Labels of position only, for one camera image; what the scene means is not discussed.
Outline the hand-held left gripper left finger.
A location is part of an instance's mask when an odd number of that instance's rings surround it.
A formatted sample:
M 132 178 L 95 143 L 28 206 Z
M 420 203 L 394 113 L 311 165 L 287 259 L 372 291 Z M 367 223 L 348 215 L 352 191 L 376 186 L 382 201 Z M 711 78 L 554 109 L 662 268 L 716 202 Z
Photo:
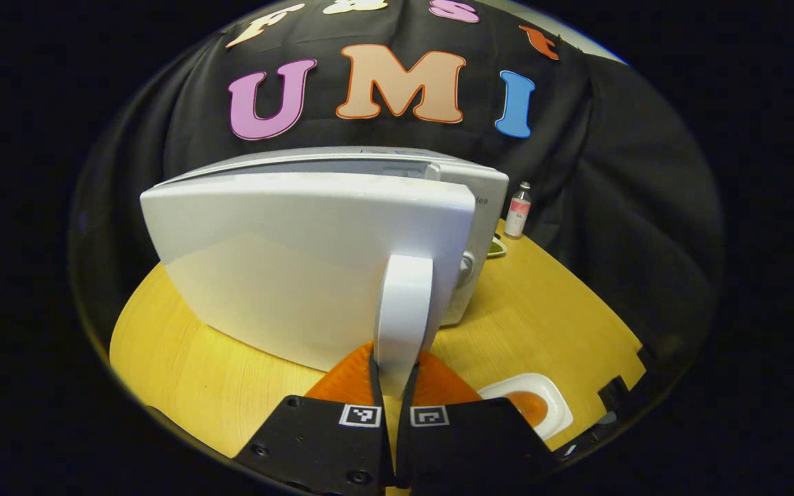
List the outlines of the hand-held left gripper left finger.
M 234 458 L 318 495 L 384 495 L 393 484 L 387 412 L 366 342 L 302 395 L 287 395 Z

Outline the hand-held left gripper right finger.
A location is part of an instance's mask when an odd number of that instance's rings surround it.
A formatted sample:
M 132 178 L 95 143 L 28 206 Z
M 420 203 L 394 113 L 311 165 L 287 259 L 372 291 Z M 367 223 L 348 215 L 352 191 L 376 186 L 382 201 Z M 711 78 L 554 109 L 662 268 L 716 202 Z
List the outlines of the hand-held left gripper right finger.
M 407 381 L 394 463 L 410 492 L 535 492 L 558 467 L 513 402 L 483 399 L 428 351 Z

